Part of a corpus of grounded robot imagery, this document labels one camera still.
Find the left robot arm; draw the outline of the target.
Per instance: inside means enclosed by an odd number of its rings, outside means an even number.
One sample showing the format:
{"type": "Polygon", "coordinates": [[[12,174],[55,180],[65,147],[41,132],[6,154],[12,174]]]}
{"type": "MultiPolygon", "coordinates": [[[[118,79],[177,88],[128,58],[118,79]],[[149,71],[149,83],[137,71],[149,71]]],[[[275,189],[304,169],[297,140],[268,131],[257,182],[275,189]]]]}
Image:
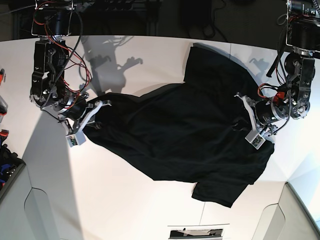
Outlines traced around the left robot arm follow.
{"type": "Polygon", "coordinates": [[[260,101],[236,94],[243,101],[251,122],[245,139],[255,149],[280,131],[276,122],[303,119],[308,114],[315,62],[319,57],[319,2],[288,0],[277,56],[266,74],[270,78],[275,73],[279,85],[262,83],[257,89],[260,101]]]}

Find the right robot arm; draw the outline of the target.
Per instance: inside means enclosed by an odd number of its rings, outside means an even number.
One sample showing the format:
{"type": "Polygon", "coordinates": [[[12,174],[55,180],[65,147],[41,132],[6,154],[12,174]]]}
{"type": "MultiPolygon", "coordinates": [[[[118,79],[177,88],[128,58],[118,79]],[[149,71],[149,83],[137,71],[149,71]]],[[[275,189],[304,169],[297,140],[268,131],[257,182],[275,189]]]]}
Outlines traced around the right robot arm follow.
{"type": "Polygon", "coordinates": [[[72,16],[82,20],[77,4],[72,0],[37,0],[32,16],[31,34],[35,42],[30,101],[42,112],[62,124],[67,136],[74,138],[85,127],[96,130],[103,127],[96,114],[110,101],[87,102],[85,88],[92,75],[84,59],[63,39],[71,33],[72,16]],[[68,68],[78,66],[85,71],[85,83],[72,89],[65,79],[68,68]]]}

